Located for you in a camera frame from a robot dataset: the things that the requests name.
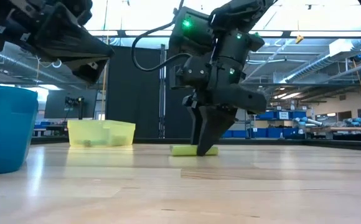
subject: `ceiling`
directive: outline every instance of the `ceiling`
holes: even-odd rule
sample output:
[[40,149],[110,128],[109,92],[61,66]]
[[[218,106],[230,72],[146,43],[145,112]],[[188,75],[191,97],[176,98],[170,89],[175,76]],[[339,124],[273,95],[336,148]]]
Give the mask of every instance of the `ceiling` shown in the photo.
[[[209,14],[216,7],[228,2],[227,0],[185,0],[185,6]],[[173,15],[172,10],[177,7],[179,0],[93,0],[92,19],[86,24],[91,33],[102,30],[148,30],[168,23]],[[265,46],[259,51],[250,54],[244,72],[248,76],[247,83],[256,83],[257,88],[265,83],[272,83],[274,73],[290,73],[296,68],[307,65],[318,57],[329,52],[329,45],[337,39],[343,38],[345,33],[349,36],[361,36],[361,6],[358,0],[279,0],[272,6],[261,20],[254,26],[254,32],[270,35],[265,38]],[[280,39],[274,31],[288,30],[304,32],[305,39],[296,44],[295,40]],[[332,31],[331,39],[321,39],[319,31]],[[131,46],[134,37],[115,37],[112,44]],[[144,38],[138,47],[159,49],[161,44],[168,45],[168,37]],[[329,76],[342,73],[346,70],[344,58],[332,63],[316,73],[325,73]],[[357,76],[346,75],[336,81],[342,83],[357,83]],[[55,68],[49,64],[38,63],[35,56],[21,50],[13,44],[6,44],[4,51],[0,52],[0,81],[35,82],[35,84],[49,83],[64,89],[83,89],[84,84],[71,71],[60,66]],[[281,94],[285,91],[296,92],[300,87],[289,87],[285,90],[270,88],[270,95]],[[335,90],[338,93],[343,88],[320,87],[304,90],[300,98],[322,98],[323,92]]]

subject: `warehouse ceiling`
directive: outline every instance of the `warehouse ceiling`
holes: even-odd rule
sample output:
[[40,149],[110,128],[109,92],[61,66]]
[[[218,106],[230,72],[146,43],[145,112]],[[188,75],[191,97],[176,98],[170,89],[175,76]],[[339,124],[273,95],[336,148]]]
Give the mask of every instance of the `warehouse ceiling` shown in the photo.
[[[226,2],[228,1],[185,0],[185,6],[209,14]],[[132,36],[170,21],[172,10],[178,3],[179,0],[93,0],[93,17],[85,27],[91,34],[100,37],[109,35],[112,45],[131,46],[134,40]],[[126,36],[120,36],[118,30],[124,30]],[[259,88],[271,96],[298,93],[295,98],[316,100],[326,97],[324,93],[336,94],[345,88],[289,86],[283,90],[279,86],[267,87],[265,84],[276,83],[281,80],[278,77],[288,77],[298,71],[298,68],[304,68],[329,55],[334,51],[334,46],[344,46],[345,44],[338,44],[339,39],[361,39],[361,6],[358,0],[279,0],[251,32],[265,37],[266,44],[259,51],[250,54],[244,70],[248,77],[246,83],[256,84],[253,88]],[[159,49],[161,44],[167,46],[170,33],[170,30],[165,30],[158,34],[159,37],[142,39],[138,47]],[[297,35],[303,35],[305,38],[299,44],[296,43]],[[355,66],[352,63],[345,64],[345,56],[359,53],[361,49],[354,52],[338,52],[336,57],[332,57],[334,61],[304,74],[302,81],[297,79],[291,84],[318,83],[318,80],[343,73]],[[0,82],[35,83],[31,86],[48,83],[63,89],[86,88],[67,67],[55,68],[46,63],[38,64],[35,56],[8,43],[3,52],[0,52]],[[335,78],[330,83],[352,86],[357,85],[359,81],[356,73],[350,73]],[[356,88],[349,87],[345,91],[355,91]]]

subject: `yellow sponge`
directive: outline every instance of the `yellow sponge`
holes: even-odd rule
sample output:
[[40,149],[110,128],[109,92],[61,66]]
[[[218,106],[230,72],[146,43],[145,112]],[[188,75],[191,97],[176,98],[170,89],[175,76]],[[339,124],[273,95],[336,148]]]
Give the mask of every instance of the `yellow sponge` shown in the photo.
[[[211,147],[205,154],[206,156],[217,156],[219,153],[218,147]],[[197,156],[197,146],[171,146],[172,156]]]

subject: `yellow plastic container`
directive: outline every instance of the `yellow plastic container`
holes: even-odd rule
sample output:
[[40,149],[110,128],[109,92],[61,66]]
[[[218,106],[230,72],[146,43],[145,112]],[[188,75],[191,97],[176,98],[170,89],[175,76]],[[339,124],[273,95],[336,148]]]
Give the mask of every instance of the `yellow plastic container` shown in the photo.
[[133,142],[135,124],[121,121],[69,120],[72,147],[127,146]]
[[135,124],[121,121],[106,121],[103,125],[108,133],[108,146],[132,145]]

